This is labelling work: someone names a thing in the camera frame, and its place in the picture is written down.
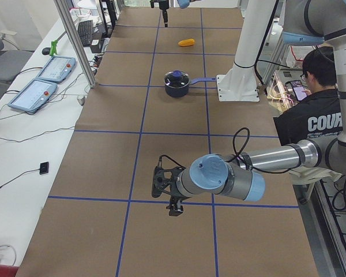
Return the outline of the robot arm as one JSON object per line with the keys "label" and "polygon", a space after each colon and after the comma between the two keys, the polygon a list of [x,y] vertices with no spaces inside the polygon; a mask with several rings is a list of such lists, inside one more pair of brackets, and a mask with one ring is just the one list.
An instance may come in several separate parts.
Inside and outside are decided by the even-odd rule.
{"label": "robot arm", "polygon": [[177,165],[171,176],[157,166],[152,196],[170,196],[169,214],[183,212],[182,202],[208,192],[258,201],[265,191],[263,174],[283,174],[298,167],[322,167],[346,174],[346,1],[287,1],[283,42],[292,46],[333,47],[333,66],[337,71],[337,97],[341,103],[343,132],[338,136],[299,140],[279,148],[231,156],[209,154],[190,167]]}
{"label": "robot arm", "polygon": [[[187,8],[192,2],[195,2],[195,0],[177,0],[177,3],[181,9]],[[168,12],[167,10],[170,8],[169,1],[150,1],[151,3],[151,8],[155,7],[155,3],[158,3],[159,9],[162,12],[163,15],[163,21],[164,21],[164,26],[168,27]]]}

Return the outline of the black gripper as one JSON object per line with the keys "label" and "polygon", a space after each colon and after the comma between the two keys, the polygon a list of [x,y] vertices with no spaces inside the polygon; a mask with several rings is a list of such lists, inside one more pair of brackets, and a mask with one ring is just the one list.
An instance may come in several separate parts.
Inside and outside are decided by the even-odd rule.
{"label": "black gripper", "polygon": [[168,27],[168,10],[169,9],[169,0],[160,0],[159,9],[162,10],[163,22],[165,27]]}
{"label": "black gripper", "polygon": [[169,216],[181,215],[183,213],[182,199],[180,197],[171,196],[170,204],[166,206]]}

